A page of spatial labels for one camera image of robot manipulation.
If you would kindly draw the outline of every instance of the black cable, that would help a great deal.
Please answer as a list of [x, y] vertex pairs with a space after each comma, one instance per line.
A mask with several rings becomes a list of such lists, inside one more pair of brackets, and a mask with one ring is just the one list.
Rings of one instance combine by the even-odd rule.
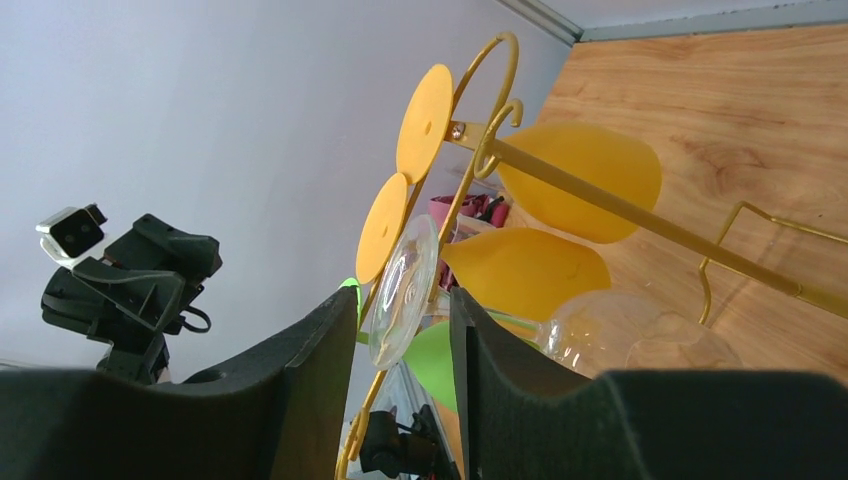
[[186, 307], [185, 311], [188, 312], [188, 313], [191, 313], [192, 315], [194, 315], [196, 317], [200, 317], [204, 322], [206, 322], [206, 328], [195, 327], [194, 325], [185, 321], [185, 319], [180, 318], [180, 319], [178, 319], [178, 321], [180, 322], [180, 325], [183, 326], [183, 328], [185, 328], [189, 332], [194, 332], [194, 333], [206, 333], [206, 332], [208, 332], [209, 330], [212, 329], [212, 319], [210, 319], [209, 315], [206, 315], [206, 313], [203, 310], [201, 310], [199, 308], [192, 307], [191, 305], [189, 305], [188, 307]]

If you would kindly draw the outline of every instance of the wooden surface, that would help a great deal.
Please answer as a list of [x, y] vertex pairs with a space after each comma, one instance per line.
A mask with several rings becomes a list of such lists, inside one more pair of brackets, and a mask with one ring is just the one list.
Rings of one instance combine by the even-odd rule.
[[[664, 172], [655, 212], [699, 235], [715, 238], [740, 200], [848, 234], [848, 26], [578, 44], [539, 118], [563, 120], [648, 142]], [[544, 228], [520, 208], [507, 225]], [[725, 245], [848, 295], [836, 243], [742, 214]], [[646, 231], [595, 248], [616, 287], [699, 317], [697, 254]], [[748, 366], [848, 381], [848, 320], [718, 266], [709, 276], [713, 329]]]

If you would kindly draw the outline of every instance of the yellow disc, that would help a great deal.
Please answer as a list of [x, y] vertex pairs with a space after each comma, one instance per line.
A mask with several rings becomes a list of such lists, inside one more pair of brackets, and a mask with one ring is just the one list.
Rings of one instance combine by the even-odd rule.
[[448, 131], [453, 110], [453, 78], [442, 64], [424, 75], [409, 100], [397, 147], [397, 169], [418, 183], [430, 171]]
[[380, 189], [362, 226], [356, 251], [356, 279], [369, 283], [386, 265], [395, 242], [403, 230], [409, 183], [402, 173], [395, 173]]

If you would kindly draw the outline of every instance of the yellow curved wire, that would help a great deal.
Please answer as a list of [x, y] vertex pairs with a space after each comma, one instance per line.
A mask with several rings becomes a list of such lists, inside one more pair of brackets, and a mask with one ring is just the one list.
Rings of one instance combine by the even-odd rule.
[[509, 92], [512, 91], [512, 84], [515, 81], [515, 72], [518, 70], [518, 38], [516, 38], [515, 34], [512, 32], [501, 32], [497, 34], [495, 38], [489, 41], [483, 50], [480, 50], [480, 53], [478, 53], [474, 58], [474, 61], [471, 62], [468, 70], [465, 71], [465, 74], [456, 86], [456, 90], [453, 94], [454, 109], [456, 109], [456, 106], [459, 105], [459, 100], [462, 98], [462, 94], [465, 93], [465, 87], [468, 86], [468, 83], [471, 81], [471, 77], [473, 77], [477, 72], [477, 68], [481, 63], [483, 63], [483, 60], [486, 59], [489, 53], [503, 41], [506, 41], [509, 44], [509, 60], [507, 61], [506, 76], [504, 77], [504, 82], [501, 85], [501, 91], [498, 94], [495, 107], [492, 109], [492, 114], [489, 116], [489, 122], [491, 122], [492, 119], [495, 118], [495, 115], [497, 115], [501, 108], [503, 108], [506, 103], [506, 99], [509, 98]]
[[475, 177], [479, 179], [486, 178], [498, 166], [500, 159], [490, 153], [492, 150], [492, 141], [495, 140], [498, 129], [501, 128], [501, 125], [510, 113], [512, 114], [510, 125], [513, 127], [521, 126], [521, 120], [524, 117], [524, 104], [521, 103], [521, 100], [513, 98], [509, 102], [506, 102], [500, 110], [495, 112], [491, 121], [486, 126], [486, 132], [480, 138], [480, 144], [477, 145], [477, 148], [474, 150], [474, 156], [471, 158]]

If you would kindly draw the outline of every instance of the screw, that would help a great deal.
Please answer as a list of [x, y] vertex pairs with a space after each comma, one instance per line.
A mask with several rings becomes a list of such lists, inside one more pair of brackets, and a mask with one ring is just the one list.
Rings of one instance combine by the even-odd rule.
[[463, 133], [465, 133], [465, 124], [454, 124], [453, 128], [451, 129], [451, 138], [453, 138], [454, 140], [459, 140], [460, 138], [462, 138]]

